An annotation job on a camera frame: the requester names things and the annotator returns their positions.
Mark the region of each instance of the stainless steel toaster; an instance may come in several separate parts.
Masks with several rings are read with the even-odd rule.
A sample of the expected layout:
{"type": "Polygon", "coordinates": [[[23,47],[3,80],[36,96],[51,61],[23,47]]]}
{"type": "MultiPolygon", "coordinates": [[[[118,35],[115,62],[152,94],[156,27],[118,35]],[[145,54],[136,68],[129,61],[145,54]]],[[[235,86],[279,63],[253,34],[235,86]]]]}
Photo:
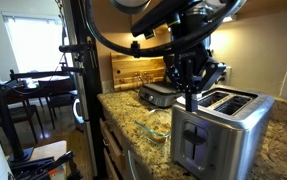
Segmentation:
{"type": "Polygon", "coordinates": [[[200,179],[243,180],[266,131],[274,99],[228,87],[206,91],[196,112],[172,107],[171,158],[200,179]]]}

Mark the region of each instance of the granite countertop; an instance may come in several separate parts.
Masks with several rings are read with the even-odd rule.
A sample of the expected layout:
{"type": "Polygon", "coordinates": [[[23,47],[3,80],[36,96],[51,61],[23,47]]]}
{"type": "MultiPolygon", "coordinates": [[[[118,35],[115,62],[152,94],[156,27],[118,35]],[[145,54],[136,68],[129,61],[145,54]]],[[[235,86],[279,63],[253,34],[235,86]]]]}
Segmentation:
{"type": "MultiPolygon", "coordinates": [[[[156,145],[140,134],[134,120],[148,113],[153,107],[141,100],[137,92],[129,90],[99,94],[98,98],[112,119],[116,121],[134,151],[142,158],[154,179],[196,179],[186,169],[172,161],[170,140],[164,145],[156,145]]],[[[276,153],[272,156],[274,162],[271,161],[271,158],[267,156],[269,144],[286,149],[287,102],[275,101],[262,150],[247,179],[287,179],[287,156],[281,150],[275,151],[272,148],[271,152],[276,153]]]]}

